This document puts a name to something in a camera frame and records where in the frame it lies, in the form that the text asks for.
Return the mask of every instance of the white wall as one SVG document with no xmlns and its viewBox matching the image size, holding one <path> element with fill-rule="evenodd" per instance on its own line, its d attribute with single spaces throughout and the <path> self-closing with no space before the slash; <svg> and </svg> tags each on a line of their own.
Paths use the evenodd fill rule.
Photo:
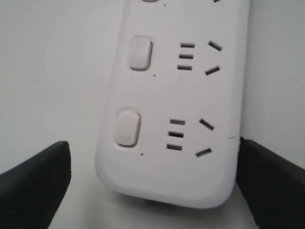
<svg viewBox="0 0 305 229">
<path fill-rule="evenodd" d="M 152 208 L 97 180 L 123 3 L 0 0 L 0 173 L 68 140 L 72 181 L 52 229 L 256 228 L 237 188 L 220 208 L 198 211 Z M 252 1 L 242 133 L 305 167 L 304 4 Z"/>
</svg>

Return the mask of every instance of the small hole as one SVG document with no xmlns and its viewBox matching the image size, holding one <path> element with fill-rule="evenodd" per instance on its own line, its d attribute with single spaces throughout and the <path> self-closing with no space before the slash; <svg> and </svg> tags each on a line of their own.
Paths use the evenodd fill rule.
<svg viewBox="0 0 305 229">
<path fill-rule="evenodd" d="M 178 70 L 191 71 L 192 69 L 192 66 L 178 65 Z"/>
<path fill-rule="evenodd" d="M 205 149 L 203 151 L 200 151 L 199 153 L 196 154 L 196 157 L 202 157 L 206 154 L 210 154 L 212 152 L 211 148 Z"/>
<path fill-rule="evenodd" d="M 212 41 L 209 42 L 209 45 L 220 52 L 223 49 L 219 44 L 216 44 L 215 42 L 212 42 Z"/>
<path fill-rule="evenodd" d="M 212 126 L 211 124 L 209 124 L 208 122 L 204 121 L 203 119 L 201 119 L 199 121 L 202 125 L 204 125 L 205 127 L 207 127 L 209 130 L 214 130 L 214 126 Z"/>
<path fill-rule="evenodd" d="M 168 132 L 168 136 L 183 138 L 184 134 L 178 132 Z"/>
<path fill-rule="evenodd" d="M 191 49 L 193 49 L 193 48 L 195 48 L 195 44 L 194 43 L 181 43 L 180 47 L 181 48 L 191 48 Z"/>
<path fill-rule="evenodd" d="M 189 59 L 189 60 L 192 60 L 192 59 L 194 59 L 194 55 L 190 55 L 190 54 L 179 54 L 179 58 L 180 58 L 180 59 Z"/>
<path fill-rule="evenodd" d="M 218 72 L 218 71 L 220 71 L 220 67 L 219 66 L 209 69 L 208 71 L 205 72 L 205 74 L 206 75 L 211 75 L 211 74 L 213 74 L 215 72 Z"/>
<path fill-rule="evenodd" d="M 177 150 L 177 151 L 182 151 L 182 146 L 176 146 L 176 145 L 167 144 L 166 148 L 172 149 L 172 150 Z"/>
<path fill-rule="evenodd" d="M 171 119 L 171 124 L 175 124 L 175 125 L 185 125 L 185 121 L 183 120 L 177 120 L 177 119 Z"/>
</svg>

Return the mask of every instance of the power socket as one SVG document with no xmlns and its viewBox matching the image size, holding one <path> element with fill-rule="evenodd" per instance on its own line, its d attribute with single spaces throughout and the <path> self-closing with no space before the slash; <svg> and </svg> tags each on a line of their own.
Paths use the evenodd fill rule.
<svg viewBox="0 0 305 229">
<path fill-rule="evenodd" d="M 96 154 L 107 187 L 213 208 L 236 175 L 249 0 L 127 0 Z"/>
</svg>

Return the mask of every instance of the electrical outlet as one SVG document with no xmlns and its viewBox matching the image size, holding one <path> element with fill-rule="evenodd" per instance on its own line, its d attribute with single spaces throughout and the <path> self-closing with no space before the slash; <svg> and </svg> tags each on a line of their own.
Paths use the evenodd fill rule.
<svg viewBox="0 0 305 229">
<path fill-rule="evenodd" d="M 235 183 L 249 0 L 127 0 L 96 154 L 119 193 L 191 208 Z"/>
</svg>

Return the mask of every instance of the white surface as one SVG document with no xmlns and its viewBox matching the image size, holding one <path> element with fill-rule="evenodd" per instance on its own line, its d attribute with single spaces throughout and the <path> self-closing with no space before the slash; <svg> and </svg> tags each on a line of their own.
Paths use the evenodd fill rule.
<svg viewBox="0 0 305 229">
<path fill-rule="evenodd" d="M 120 111 L 116 120 L 115 142 L 121 146 L 134 146 L 138 142 L 141 116 L 132 110 Z"/>
<path fill-rule="evenodd" d="M 0 0 L 0 172 L 66 139 L 72 181 L 51 229 L 256 229 L 238 189 L 217 209 L 151 210 L 100 185 L 95 149 L 123 2 Z M 250 9 L 242 135 L 305 167 L 304 0 Z"/>
<path fill-rule="evenodd" d="M 152 45 L 153 43 L 147 37 L 135 37 L 131 40 L 128 57 L 131 69 L 144 71 L 149 68 L 152 58 Z"/>
<path fill-rule="evenodd" d="M 168 0 L 166 6 L 161 1 L 126 1 L 97 146 L 96 171 L 104 185 L 190 208 L 213 208 L 229 198 L 239 149 L 248 16 L 248 0 Z M 150 68 L 132 70 L 126 64 L 131 53 L 140 51 L 135 67 L 147 66 L 150 41 Z M 222 51 L 210 41 L 217 41 Z M 182 42 L 195 47 L 181 48 Z M 179 54 L 193 54 L 194 59 L 179 59 Z M 178 65 L 192 70 L 179 70 Z M 220 71 L 204 73 L 216 66 Z M 114 141 L 122 109 L 141 115 L 135 147 Z M 171 125 L 172 118 L 184 120 L 185 126 Z M 201 119 L 214 129 L 199 123 Z M 184 138 L 168 136 L 169 131 L 182 132 Z M 212 153 L 196 156 L 209 148 Z"/>
</svg>

